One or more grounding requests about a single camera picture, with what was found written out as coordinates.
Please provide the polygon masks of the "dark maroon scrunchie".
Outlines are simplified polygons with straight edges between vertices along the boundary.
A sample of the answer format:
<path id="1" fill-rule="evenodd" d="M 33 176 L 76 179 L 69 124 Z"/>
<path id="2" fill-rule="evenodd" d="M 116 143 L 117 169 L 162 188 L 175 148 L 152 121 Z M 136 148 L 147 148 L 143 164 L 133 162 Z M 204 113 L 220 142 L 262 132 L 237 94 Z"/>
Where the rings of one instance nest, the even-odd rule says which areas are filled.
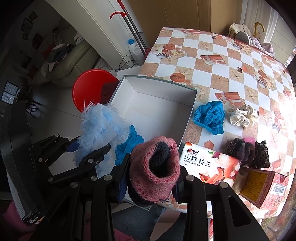
<path id="1" fill-rule="evenodd" d="M 235 138 L 227 146 L 227 155 L 238 159 L 241 163 L 249 163 L 255 155 L 255 146 L 243 139 Z"/>

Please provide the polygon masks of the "red patterned carton box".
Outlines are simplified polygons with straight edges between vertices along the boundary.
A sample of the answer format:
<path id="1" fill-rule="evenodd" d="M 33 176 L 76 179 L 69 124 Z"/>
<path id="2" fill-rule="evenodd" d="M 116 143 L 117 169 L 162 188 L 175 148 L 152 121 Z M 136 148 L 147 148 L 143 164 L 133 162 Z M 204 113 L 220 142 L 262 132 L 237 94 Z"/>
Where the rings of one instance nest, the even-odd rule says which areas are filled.
<path id="1" fill-rule="evenodd" d="M 289 177 L 274 171 L 243 168 L 247 178 L 240 195 L 259 209 L 276 210 L 283 201 Z"/>

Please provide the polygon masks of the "beige fuzzy sock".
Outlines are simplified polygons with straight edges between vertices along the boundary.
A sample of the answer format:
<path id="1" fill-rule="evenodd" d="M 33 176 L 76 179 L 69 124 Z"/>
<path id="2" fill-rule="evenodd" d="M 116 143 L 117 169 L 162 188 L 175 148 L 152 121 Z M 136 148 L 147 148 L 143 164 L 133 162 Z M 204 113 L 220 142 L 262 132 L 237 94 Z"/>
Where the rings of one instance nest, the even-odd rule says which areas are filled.
<path id="1" fill-rule="evenodd" d="M 232 189 L 236 194 L 239 194 L 240 191 L 243 189 L 245 182 L 248 177 L 248 172 L 238 173 L 236 178 L 234 179 L 234 183 L 232 185 Z"/>

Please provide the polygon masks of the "blue cloth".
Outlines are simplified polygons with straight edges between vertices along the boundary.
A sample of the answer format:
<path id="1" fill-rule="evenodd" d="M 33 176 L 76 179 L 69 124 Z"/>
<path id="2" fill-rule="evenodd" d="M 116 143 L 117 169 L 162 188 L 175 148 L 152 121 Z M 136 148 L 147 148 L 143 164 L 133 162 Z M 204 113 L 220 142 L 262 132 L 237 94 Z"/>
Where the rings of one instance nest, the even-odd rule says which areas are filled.
<path id="1" fill-rule="evenodd" d="M 131 125 L 129 130 L 130 132 L 126 141 L 116 146 L 116 149 L 115 149 L 115 156 L 116 156 L 115 165 L 116 166 L 119 166 L 122 164 L 125 158 L 125 155 L 131 154 L 136 145 L 144 143 L 143 137 L 137 134 L 137 131 L 135 130 L 134 125 Z"/>
<path id="2" fill-rule="evenodd" d="M 212 135 L 221 135 L 224 133 L 224 119 L 225 112 L 222 102 L 210 101 L 195 110 L 193 122 L 205 128 Z"/>

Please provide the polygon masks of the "pink knitted sock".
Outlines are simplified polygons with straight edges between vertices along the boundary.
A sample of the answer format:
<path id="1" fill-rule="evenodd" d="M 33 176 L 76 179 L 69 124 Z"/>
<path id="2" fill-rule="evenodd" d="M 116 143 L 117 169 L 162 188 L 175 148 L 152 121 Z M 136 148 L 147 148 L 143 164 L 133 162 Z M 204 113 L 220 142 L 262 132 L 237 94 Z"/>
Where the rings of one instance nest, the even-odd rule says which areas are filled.
<path id="1" fill-rule="evenodd" d="M 179 175 L 180 156 L 175 140 L 155 137 L 136 145 L 131 153 L 128 194 L 140 206 L 165 202 Z"/>

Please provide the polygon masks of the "red handled mop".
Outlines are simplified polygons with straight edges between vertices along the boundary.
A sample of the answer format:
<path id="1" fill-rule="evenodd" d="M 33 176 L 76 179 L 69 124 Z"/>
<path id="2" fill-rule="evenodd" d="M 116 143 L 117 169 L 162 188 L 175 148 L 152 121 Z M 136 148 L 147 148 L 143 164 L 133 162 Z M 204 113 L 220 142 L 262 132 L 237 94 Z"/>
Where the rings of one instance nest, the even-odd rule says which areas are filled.
<path id="1" fill-rule="evenodd" d="M 115 11 L 113 12 L 109 18 L 112 19 L 113 16 L 115 15 L 120 15 L 123 20 L 125 21 L 128 29 L 130 30 L 131 34 L 133 35 L 134 39 L 136 40 L 140 50 L 142 51 L 142 54 L 144 57 L 147 56 L 148 53 L 148 47 L 146 46 L 142 36 L 140 35 L 139 30 L 137 29 L 134 21 L 132 20 L 132 17 L 130 16 L 129 12 L 127 11 L 125 5 L 121 0 L 117 0 L 117 3 L 121 7 L 121 11 Z"/>

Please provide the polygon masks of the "cream polka dot scrunchie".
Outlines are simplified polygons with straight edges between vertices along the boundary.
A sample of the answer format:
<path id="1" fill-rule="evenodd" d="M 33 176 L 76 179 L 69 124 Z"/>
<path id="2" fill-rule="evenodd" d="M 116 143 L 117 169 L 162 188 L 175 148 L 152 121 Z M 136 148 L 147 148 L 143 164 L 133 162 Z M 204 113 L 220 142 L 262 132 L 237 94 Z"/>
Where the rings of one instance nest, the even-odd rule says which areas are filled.
<path id="1" fill-rule="evenodd" d="M 245 104 L 230 115 L 230 123 L 234 126 L 241 126 L 245 130 L 252 127 L 259 116 L 259 111 L 252 106 Z"/>

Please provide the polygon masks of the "leopard print scrunchie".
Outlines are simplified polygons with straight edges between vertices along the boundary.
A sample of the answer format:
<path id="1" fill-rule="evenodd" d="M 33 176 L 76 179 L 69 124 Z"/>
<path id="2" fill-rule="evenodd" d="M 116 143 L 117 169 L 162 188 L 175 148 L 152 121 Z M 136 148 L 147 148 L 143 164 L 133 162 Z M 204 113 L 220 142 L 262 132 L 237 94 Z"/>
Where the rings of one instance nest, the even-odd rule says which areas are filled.
<path id="1" fill-rule="evenodd" d="M 269 168 L 270 159 L 268 154 L 267 142 L 255 142 L 254 164 L 257 169 Z"/>

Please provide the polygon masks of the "red plastic stool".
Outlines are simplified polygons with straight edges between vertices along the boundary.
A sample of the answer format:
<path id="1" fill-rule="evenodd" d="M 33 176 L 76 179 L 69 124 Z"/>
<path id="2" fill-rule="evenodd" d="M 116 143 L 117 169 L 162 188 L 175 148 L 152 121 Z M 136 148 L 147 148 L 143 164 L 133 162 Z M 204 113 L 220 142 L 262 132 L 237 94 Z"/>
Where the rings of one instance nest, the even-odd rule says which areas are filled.
<path id="1" fill-rule="evenodd" d="M 72 87 L 72 99 L 76 108 L 82 113 L 92 104 L 107 104 L 115 92 L 119 80 L 102 69 L 83 72 Z"/>

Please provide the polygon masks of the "checkered patterned tablecloth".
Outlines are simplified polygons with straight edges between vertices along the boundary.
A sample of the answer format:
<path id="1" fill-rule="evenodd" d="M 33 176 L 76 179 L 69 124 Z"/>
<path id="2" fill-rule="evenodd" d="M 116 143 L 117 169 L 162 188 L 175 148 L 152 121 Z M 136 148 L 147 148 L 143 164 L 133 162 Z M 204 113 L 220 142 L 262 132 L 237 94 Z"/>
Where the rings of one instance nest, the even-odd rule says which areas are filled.
<path id="1" fill-rule="evenodd" d="M 210 101 L 223 104 L 224 133 L 212 135 L 189 122 L 184 142 L 226 154 L 235 138 L 267 142 L 270 171 L 288 176 L 283 201 L 276 210 L 246 205 L 256 218 L 280 215 L 295 175 L 295 92 L 288 70 L 252 46 L 226 36 L 193 29 L 163 28 L 140 75 L 196 89 L 195 107 Z M 230 123 L 230 115 L 248 104 L 259 111 L 252 127 Z"/>

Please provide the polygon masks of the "white cabinet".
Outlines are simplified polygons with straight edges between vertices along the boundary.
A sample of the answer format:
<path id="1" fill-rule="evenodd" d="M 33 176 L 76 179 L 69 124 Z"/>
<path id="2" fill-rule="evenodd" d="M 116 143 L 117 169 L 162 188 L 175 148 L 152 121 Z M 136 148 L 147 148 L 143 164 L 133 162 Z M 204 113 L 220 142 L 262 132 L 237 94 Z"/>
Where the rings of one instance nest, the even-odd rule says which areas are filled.
<path id="1" fill-rule="evenodd" d="M 134 67 L 128 49 L 128 40 L 133 38 L 120 15 L 110 18 L 116 11 L 122 11 L 117 1 L 47 1 L 112 69 Z"/>

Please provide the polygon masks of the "light blue fluffy fabric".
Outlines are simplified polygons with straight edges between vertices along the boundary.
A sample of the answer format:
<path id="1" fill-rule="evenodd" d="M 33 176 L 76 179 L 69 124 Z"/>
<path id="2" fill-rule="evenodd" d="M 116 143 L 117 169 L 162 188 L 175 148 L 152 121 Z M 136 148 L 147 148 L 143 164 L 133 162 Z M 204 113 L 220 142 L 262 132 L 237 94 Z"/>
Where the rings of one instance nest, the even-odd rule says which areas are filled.
<path id="1" fill-rule="evenodd" d="M 77 139 L 79 147 L 75 152 L 75 165 L 78 166 L 91 152 L 110 144 L 111 149 L 104 160 L 95 165 L 98 178 L 109 174 L 115 166 L 116 147 L 130 135 L 130 124 L 119 116 L 114 106 L 90 103 L 82 113 L 81 130 L 83 133 Z"/>

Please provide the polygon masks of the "floral tissue box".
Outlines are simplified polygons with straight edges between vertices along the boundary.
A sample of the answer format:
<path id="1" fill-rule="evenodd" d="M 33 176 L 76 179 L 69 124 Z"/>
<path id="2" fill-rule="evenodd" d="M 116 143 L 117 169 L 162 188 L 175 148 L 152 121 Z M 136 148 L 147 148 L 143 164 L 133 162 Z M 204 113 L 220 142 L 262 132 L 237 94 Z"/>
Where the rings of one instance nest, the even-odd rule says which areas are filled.
<path id="1" fill-rule="evenodd" d="M 189 175 L 203 182 L 216 185 L 226 182 L 233 186 L 241 162 L 226 154 L 186 142 L 181 153 L 180 165 L 186 168 Z"/>

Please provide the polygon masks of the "white plastic bottle blue cap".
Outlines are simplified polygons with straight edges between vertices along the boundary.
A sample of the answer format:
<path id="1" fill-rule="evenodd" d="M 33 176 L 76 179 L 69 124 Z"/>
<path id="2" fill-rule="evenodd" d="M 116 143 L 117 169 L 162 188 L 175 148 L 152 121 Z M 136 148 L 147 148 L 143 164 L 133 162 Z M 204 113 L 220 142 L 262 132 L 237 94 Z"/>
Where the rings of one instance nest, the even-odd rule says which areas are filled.
<path id="1" fill-rule="evenodd" d="M 144 64 L 144 54 L 134 39 L 128 40 L 128 49 L 133 59 L 138 63 L 139 66 L 142 66 Z"/>

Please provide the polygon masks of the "green sofa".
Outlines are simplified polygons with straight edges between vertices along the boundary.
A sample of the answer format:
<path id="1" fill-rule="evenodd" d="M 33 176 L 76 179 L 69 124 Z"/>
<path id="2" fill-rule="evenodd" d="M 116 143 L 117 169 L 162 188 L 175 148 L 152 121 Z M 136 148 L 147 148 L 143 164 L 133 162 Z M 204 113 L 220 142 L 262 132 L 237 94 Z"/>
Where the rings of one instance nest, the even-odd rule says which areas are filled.
<path id="1" fill-rule="evenodd" d="M 52 82 L 59 87 L 72 87 L 83 72 L 92 69 L 98 58 L 99 54 L 84 40 L 75 45 L 60 63 L 55 64 L 51 72 L 46 70 L 47 66 L 39 69 L 30 84 L 41 85 Z"/>

